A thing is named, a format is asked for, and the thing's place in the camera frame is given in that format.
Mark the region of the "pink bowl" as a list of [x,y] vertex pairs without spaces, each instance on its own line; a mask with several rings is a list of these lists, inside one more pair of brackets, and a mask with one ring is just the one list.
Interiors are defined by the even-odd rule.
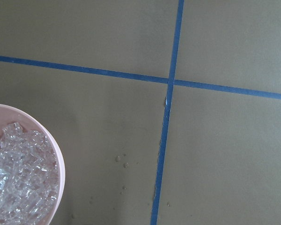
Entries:
[[27,114],[26,112],[14,108],[12,106],[0,104],[0,136],[2,135],[2,128],[10,124],[12,122],[19,122],[21,126],[26,130],[37,130],[41,131],[48,137],[52,148],[56,155],[56,162],[57,168],[59,172],[59,184],[58,184],[58,197],[53,206],[53,208],[46,214],[46,216],[39,222],[40,225],[49,225],[59,207],[61,202],[64,187],[65,187],[65,178],[66,178],[66,171],[65,171],[65,163],[63,159],[62,152],[60,150],[59,145],[57,144],[56,140],[50,134],[50,132],[35,118]]

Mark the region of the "ice cubes pile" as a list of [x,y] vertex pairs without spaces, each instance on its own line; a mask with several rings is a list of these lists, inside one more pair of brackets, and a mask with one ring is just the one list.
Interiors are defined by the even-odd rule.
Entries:
[[37,225],[59,192],[56,154],[43,132],[3,127],[0,138],[0,225]]

